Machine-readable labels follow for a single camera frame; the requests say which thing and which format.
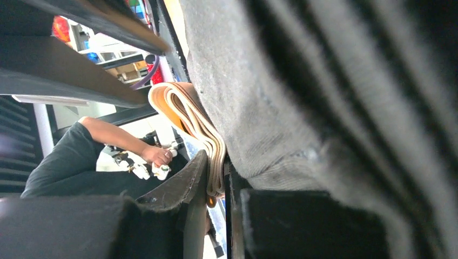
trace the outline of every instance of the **hand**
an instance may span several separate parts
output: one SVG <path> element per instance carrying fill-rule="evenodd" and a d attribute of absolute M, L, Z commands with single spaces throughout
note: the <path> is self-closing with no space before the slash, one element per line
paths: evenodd
<path fill-rule="evenodd" d="M 154 163 L 156 167 L 168 165 L 172 161 L 172 153 L 169 150 L 150 145 L 146 145 L 140 157 L 147 163 Z"/>

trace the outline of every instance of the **black t-shirt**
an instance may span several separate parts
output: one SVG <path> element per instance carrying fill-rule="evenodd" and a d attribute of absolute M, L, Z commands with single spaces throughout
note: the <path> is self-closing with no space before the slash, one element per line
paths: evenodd
<path fill-rule="evenodd" d="M 82 124 L 75 123 L 32 171 L 21 197 L 124 194 L 136 199 L 163 182 L 154 176 L 139 179 L 125 171 L 96 172 L 103 148 Z M 173 158 L 168 178 L 186 163 L 180 154 Z"/>

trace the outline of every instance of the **person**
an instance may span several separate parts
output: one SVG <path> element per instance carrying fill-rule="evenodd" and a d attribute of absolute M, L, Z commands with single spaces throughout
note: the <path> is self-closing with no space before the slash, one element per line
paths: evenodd
<path fill-rule="evenodd" d="M 21 197 L 122 194 L 136 199 L 163 182 L 154 176 L 143 180 L 126 171 L 96 172 L 105 144 L 130 151 L 156 166 L 169 165 L 167 178 L 187 163 L 182 155 L 172 159 L 169 150 L 150 146 L 115 125 L 83 117 L 32 171 Z"/>

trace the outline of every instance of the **gray fabric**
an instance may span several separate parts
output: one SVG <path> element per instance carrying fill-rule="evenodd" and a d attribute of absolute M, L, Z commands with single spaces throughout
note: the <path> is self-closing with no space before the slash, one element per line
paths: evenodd
<path fill-rule="evenodd" d="M 456 82 L 401 3 L 182 1 L 188 70 L 254 188 L 327 190 L 393 258 L 458 258 Z"/>
<path fill-rule="evenodd" d="M 203 150 L 198 151 L 180 172 L 139 197 L 137 202 L 144 203 L 148 210 L 154 212 L 166 212 L 179 208 L 182 203 L 190 203 L 197 195 L 199 184 L 205 185 L 201 180 L 206 178 L 207 164 L 207 153 Z"/>

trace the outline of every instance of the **corrugated surface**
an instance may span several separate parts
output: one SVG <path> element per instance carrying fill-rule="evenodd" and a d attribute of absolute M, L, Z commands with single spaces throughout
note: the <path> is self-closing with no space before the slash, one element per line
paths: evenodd
<path fill-rule="evenodd" d="M 33 105 L 0 96 L 0 197 L 19 195 L 42 158 Z"/>

